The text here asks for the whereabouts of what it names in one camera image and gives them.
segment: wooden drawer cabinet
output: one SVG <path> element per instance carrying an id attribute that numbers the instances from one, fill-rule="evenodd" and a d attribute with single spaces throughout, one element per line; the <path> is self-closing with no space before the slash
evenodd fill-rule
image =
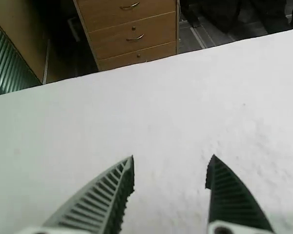
<path id="1" fill-rule="evenodd" d="M 177 53 L 176 0 L 74 0 L 74 3 L 100 71 Z"/>

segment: drawer handle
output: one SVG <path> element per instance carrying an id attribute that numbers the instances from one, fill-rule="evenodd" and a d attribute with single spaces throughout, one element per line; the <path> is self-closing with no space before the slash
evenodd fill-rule
<path id="1" fill-rule="evenodd" d="M 134 3 L 134 4 L 130 5 L 130 6 L 120 6 L 120 8 L 121 8 L 122 10 L 129 10 L 129 9 L 131 9 L 131 8 L 136 7 L 136 6 L 139 5 L 139 4 L 140 4 L 140 2 L 136 2 L 136 3 Z"/>
<path id="2" fill-rule="evenodd" d="M 127 41 L 135 41 L 135 40 L 139 40 L 141 38 L 143 38 L 145 35 L 141 34 L 140 36 L 138 36 L 137 38 L 133 38 L 133 39 L 126 39 Z"/>

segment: black trousers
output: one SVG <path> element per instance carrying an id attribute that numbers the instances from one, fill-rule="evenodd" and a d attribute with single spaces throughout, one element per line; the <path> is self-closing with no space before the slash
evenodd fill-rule
<path id="1" fill-rule="evenodd" d="M 277 33 L 293 28 L 285 17 L 286 0 L 250 0 L 264 24 L 267 32 Z M 237 19 L 241 0 L 202 0 L 202 10 L 206 17 L 220 30 L 227 32 Z"/>

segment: wooden cabinet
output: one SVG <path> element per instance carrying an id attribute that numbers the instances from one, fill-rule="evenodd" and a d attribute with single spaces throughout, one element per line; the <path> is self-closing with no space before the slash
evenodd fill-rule
<path id="1" fill-rule="evenodd" d="M 176 0 L 74 0 L 100 71 L 175 55 Z"/>

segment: white table surface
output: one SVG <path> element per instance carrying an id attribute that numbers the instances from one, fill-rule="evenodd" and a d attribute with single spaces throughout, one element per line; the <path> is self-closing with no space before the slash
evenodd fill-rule
<path id="1" fill-rule="evenodd" d="M 293 234 L 293 31 L 0 96 L 0 234 L 130 155 L 122 233 L 204 233 L 212 154 Z"/>

